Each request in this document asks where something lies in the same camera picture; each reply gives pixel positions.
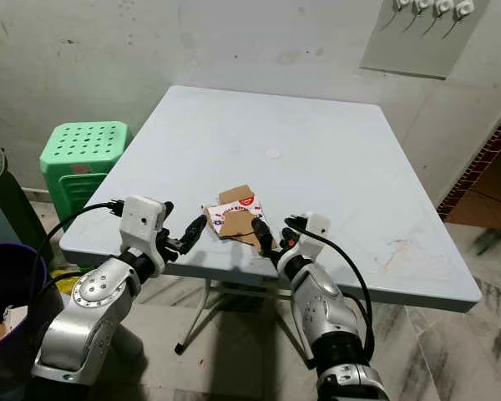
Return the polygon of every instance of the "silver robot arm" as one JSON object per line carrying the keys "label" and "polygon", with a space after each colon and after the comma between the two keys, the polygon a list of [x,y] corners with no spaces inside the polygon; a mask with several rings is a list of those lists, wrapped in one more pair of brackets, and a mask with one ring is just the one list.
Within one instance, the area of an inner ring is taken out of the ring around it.
{"label": "silver robot arm", "polygon": [[[318,236],[326,236],[330,227],[330,221],[317,213],[293,220]],[[306,365],[316,367],[319,399],[389,399],[378,372],[369,364],[354,312],[330,276],[314,264],[323,243],[288,228],[282,232],[282,251],[273,251],[265,223],[254,219],[253,227],[263,255],[273,261],[279,275],[290,280],[291,309],[310,361]]]}
{"label": "silver robot arm", "polygon": [[141,340],[120,322],[141,284],[163,272],[166,261],[187,253],[206,225],[206,217],[200,216],[182,238],[170,239],[163,222],[172,209],[170,202],[142,196],[126,200],[119,229],[122,253],[76,282],[68,305],[44,335],[32,368],[34,376],[90,385],[99,375],[110,345],[121,358],[142,351]]}

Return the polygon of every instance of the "table top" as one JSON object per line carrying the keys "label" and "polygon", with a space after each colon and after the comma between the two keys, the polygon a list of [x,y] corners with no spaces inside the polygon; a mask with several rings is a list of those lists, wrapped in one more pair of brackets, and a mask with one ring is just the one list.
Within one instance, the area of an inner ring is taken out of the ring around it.
{"label": "table top", "polygon": [[[480,292],[381,109],[267,94],[173,86],[89,204],[128,195],[173,201],[165,222],[180,237],[202,205],[248,184],[278,239],[283,219],[316,211],[329,238],[358,265],[372,299],[465,311]],[[119,218],[81,215],[60,246],[68,260],[119,254]],[[317,262],[342,289],[360,294],[347,264],[325,248]],[[206,227],[167,273],[263,284],[270,261]]]}

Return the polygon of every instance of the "wall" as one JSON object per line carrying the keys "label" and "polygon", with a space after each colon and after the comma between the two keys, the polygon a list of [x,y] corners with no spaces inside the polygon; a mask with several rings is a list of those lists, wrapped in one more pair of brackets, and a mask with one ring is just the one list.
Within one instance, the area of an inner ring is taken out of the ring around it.
{"label": "wall", "polygon": [[38,156],[55,125],[137,131],[174,83],[351,100],[382,107],[436,202],[501,116],[501,0],[446,81],[358,68],[381,4],[2,0],[0,146],[22,185],[43,187]]}

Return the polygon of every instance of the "cardboard piece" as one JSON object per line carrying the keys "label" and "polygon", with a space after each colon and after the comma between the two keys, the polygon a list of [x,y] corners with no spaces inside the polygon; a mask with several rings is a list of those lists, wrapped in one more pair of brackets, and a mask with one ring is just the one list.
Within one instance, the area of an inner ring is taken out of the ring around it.
{"label": "cardboard piece", "polygon": [[218,206],[205,208],[210,226],[220,238],[230,238],[252,245],[260,252],[260,243],[252,229],[252,219],[263,219],[260,202],[248,185],[219,194]]}

